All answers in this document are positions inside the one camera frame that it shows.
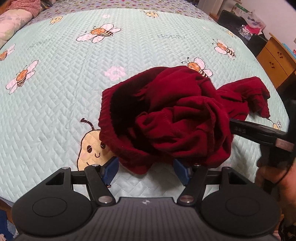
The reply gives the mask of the person's right hand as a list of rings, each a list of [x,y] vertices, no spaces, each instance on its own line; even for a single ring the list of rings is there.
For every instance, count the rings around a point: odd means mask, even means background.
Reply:
[[[257,161],[259,168],[255,177],[255,184],[263,187],[264,181],[277,184],[279,190],[278,202],[284,215],[285,225],[295,224],[295,162],[288,171],[281,168],[264,166]]]

